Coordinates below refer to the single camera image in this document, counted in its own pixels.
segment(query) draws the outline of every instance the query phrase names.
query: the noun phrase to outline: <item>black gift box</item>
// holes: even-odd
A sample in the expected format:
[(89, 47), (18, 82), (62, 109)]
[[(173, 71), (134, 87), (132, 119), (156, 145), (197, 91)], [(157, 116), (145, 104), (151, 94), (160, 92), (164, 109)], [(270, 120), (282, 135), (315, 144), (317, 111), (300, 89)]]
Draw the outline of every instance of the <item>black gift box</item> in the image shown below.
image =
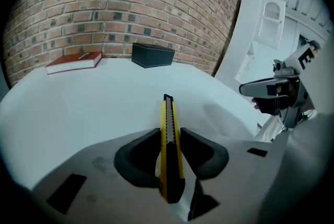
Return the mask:
[(144, 68), (171, 65), (175, 51), (162, 46), (133, 43), (131, 60)]

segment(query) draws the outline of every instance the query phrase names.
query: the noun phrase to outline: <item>red book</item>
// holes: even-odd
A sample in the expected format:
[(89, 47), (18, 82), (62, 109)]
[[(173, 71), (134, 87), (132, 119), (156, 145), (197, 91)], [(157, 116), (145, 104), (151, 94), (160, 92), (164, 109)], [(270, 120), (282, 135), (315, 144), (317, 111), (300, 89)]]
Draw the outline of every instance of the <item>red book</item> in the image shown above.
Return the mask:
[(54, 60), (45, 68), (48, 75), (70, 70), (95, 68), (101, 58), (102, 52), (70, 54)]

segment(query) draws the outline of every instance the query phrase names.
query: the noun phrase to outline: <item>yellow utility knife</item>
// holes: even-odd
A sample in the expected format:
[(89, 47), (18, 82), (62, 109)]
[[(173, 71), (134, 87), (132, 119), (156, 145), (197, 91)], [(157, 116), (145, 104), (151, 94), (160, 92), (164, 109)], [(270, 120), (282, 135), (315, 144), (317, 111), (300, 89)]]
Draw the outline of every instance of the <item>yellow utility knife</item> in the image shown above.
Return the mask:
[(165, 94), (161, 106), (160, 193), (170, 203), (177, 203), (184, 190), (180, 134), (177, 125), (176, 104)]

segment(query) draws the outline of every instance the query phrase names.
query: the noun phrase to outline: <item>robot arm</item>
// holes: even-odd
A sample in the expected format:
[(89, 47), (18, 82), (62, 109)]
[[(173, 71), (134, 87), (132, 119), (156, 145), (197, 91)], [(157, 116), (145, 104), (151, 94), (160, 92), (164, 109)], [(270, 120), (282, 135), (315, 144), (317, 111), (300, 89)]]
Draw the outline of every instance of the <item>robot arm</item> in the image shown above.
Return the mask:
[[(254, 97), (262, 113), (278, 115), (285, 127), (293, 128), (303, 118), (303, 107), (309, 99), (299, 75), (314, 56), (310, 45), (303, 46), (284, 61), (274, 60), (272, 78), (241, 84), (239, 92)], [(295, 95), (290, 85), (295, 87)]]

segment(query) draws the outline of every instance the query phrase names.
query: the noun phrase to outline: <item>white table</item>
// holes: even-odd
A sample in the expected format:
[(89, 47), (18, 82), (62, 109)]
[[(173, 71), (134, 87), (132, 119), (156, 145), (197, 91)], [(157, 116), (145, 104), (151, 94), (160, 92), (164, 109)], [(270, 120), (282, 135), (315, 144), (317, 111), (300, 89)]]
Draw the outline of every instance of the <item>white table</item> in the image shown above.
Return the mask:
[(177, 104), (179, 127), (255, 137), (251, 104), (190, 65), (144, 69), (103, 59), (95, 69), (53, 75), (38, 68), (0, 103), (0, 150), (9, 172), (32, 189), (86, 146), (159, 127), (165, 93)]

